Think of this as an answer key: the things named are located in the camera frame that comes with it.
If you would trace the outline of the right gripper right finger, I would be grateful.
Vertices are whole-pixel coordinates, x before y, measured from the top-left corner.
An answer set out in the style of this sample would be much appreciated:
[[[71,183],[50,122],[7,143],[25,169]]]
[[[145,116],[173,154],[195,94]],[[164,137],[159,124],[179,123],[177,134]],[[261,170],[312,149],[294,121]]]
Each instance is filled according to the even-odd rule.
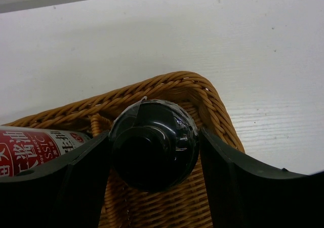
[[[260,162],[201,129],[200,159],[214,227],[323,227],[323,173]]]

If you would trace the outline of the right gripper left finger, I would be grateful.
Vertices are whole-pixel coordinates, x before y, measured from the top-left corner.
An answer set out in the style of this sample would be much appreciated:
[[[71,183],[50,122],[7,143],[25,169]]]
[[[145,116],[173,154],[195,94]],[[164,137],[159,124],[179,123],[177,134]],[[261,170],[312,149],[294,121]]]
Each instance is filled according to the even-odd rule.
[[[108,131],[1,178],[1,227],[98,227],[110,171]]]

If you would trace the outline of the dark soy sauce bottle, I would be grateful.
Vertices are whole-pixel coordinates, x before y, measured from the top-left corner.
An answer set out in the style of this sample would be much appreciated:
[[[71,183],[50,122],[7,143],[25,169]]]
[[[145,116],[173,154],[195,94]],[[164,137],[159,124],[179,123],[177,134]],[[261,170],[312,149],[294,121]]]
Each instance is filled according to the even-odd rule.
[[[66,154],[91,137],[88,134],[50,129],[1,126],[1,177],[22,171]]]

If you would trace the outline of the black cap pepper shaker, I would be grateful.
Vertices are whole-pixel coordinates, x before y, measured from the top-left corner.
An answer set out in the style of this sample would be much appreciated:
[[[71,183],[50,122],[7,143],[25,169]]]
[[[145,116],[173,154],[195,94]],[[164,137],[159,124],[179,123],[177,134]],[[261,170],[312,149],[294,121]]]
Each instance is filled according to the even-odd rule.
[[[143,97],[128,106],[109,133],[112,165],[132,188],[158,193],[182,183],[194,169],[198,127],[176,103]]]

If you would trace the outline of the brown wicker divided tray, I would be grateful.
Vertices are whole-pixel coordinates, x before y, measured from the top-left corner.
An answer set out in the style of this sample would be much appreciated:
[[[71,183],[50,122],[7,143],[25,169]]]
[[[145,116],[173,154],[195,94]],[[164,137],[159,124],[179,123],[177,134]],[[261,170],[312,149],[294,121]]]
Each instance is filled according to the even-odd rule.
[[[158,75],[108,93],[43,111],[11,122],[13,127],[86,131],[110,129],[124,109],[141,105],[130,116],[158,117],[181,128],[185,116],[206,127],[239,151],[244,147],[217,90],[203,76],[188,71]],[[114,171],[107,183],[98,227],[212,227],[201,163],[189,178],[163,193],[128,187]]]

